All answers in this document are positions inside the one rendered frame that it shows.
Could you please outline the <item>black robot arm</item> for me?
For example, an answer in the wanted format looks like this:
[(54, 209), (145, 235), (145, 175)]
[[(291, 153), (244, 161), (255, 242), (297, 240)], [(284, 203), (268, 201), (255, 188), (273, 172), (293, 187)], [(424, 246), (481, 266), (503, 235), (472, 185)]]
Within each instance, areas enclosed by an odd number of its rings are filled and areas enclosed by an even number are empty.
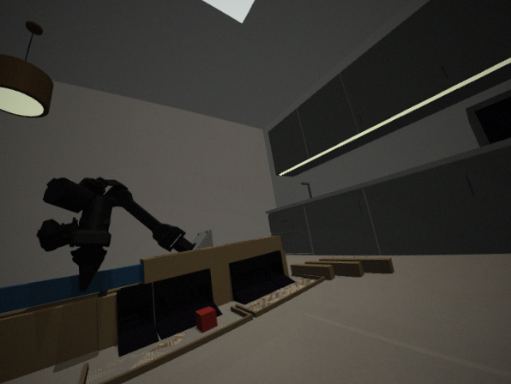
[[(160, 223), (152, 214), (141, 208), (133, 201), (128, 188), (119, 181), (85, 177), (76, 184), (65, 177), (60, 177), (53, 178), (46, 185), (48, 187), (43, 197), (45, 203), (76, 213), (82, 211), (81, 216), (98, 214), (109, 218), (113, 207), (123, 207), (152, 231), (153, 239), (162, 248), (170, 252), (175, 249), (180, 253), (192, 250), (196, 245), (183, 237), (185, 231), (177, 226)], [(107, 185), (112, 187), (105, 193)], [(39, 238), (40, 247), (50, 252), (69, 244), (71, 234), (78, 231), (78, 227), (75, 217), (73, 223), (68, 224), (59, 224), (54, 219), (48, 219), (44, 221), (36, 236)]]

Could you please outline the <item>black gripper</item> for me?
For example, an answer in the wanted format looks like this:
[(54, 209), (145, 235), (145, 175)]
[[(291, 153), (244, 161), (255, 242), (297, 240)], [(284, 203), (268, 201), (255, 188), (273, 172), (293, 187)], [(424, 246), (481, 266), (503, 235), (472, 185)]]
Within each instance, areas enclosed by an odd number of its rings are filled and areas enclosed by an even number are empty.
[(78, 231), (70, 236), (69, 246), (80, 247), (70, 251), (72, 261), (79, 266), (80, 290), (87, 289), (105, 259), (107, 251), (102, 248), (111, 243), (109, 227), (109, 217), (85, 214), (80, 218)]

